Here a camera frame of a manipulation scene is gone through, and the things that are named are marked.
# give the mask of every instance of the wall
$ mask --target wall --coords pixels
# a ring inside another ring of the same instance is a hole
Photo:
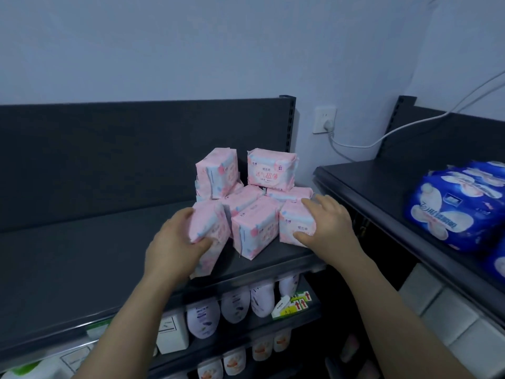
[[[419,106],[448,110],[472,89],[505,70],[505,0],[438,2],[406,94],[417,96]],[[505,75],[475,96],[503,83]],[[462,113],[505,120],[504,99],[502,88]]]
[[[336,139],[380,137],[409,84],[429,0],[0,0],[0,103],[247,98],[290,94],[299,184],[344,162]],[[376,148],[341,149],[372,159]]]

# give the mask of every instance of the wall socket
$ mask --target wall socket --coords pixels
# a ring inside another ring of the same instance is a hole
[[[330,121],[335,126],[335,116],[337,108],[335,106],[318,106],[316,107],[316,119],[314,121],[314,129],[312,133],[327,133],[324,128],[324,123]]]

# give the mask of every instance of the person's left hand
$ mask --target person's left hand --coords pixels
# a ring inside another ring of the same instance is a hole
[[[145,252],[145,278],[177,284],[194,271],[200,257],[212,246],[212,239],[189,242],[187,221],[192,214],[193,208],[179,210],[163,224]]]

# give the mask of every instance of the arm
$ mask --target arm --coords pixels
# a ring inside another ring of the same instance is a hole
[[[316,198],[320,205],[302,200],[316,221],[316,232],[294,236],[344,277],[386,379],[473,379],[363,252],[347,210],[329,196]]]
[[[191,208],[178,211],[155,235],[145,253],[144,276],[75,379],[146,377],[165,304],[212,244],[207,238],[189,243],[185,226],[192,213]]]

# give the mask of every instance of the hand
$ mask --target hand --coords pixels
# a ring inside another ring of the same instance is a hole
[[[200,257],[211,247],[212,239],[189,242],[187,221],[192,214],[193,208],[179,210],[163,224],[145,252],[145,278],[177,284],[194,271]]]
[[[316,194],[316,199],[320,204],[306,198],[301,200],[316,221],[316,232],[310,236],[296,231],[293,236],[340,273],[367,260],[344,206],[330,196]]]

